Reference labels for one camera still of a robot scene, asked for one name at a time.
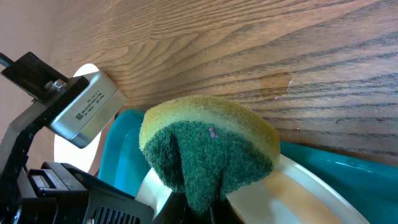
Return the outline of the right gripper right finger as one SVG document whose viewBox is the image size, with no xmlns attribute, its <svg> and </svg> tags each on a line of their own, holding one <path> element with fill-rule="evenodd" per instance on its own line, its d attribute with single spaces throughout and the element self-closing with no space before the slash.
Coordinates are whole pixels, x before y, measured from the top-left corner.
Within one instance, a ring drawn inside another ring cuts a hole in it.
<svg viewBox="0 0 398 224">
<path fill-rule="evenodd" d="M 210 224 L 244 224 L 226 198 L 217 197 L 210 206 Z"/>
</svg>

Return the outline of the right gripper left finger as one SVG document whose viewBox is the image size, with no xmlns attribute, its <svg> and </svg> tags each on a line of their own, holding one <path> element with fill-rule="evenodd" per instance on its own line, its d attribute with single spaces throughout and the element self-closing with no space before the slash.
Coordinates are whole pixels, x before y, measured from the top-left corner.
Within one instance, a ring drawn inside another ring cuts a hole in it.
<svg viewBox="0 0 398 224">
<path fill-rule="evenodd" d="M 187 203 L 185 194 L 172 192 L 153 224 L 197 224 L 199 223 Z"/>
</svg>

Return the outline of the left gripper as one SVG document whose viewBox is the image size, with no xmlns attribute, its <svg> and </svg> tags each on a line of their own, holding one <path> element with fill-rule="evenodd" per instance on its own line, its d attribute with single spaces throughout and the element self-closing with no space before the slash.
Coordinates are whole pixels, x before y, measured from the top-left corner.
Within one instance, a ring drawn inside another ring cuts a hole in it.
<svg viewBox="0 0 398 224">
<path fill-rule="evenodd" d="M 36 101 L 12 121 L 1 142 L 1 223 L 151 223 L 154 209 L 73 165 L 26 168 L 39 130 L 88 86 L 71 78 L 63 93 Z"/>
</svg>

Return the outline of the green yellow sponge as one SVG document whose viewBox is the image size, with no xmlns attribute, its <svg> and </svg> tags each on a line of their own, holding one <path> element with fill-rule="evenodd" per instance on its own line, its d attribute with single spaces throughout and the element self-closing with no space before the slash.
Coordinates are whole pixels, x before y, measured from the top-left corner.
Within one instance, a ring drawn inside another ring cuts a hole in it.
<svg viewBox="0 0 398 224">
<path fill-rule="evenodd" d="M 193 95 L 149 109 L 139 148 L 162 183 L 202 215 L 217 199 L 269 175 L 279 161 L 280 141 L 249 108 Z"/>
</svg>

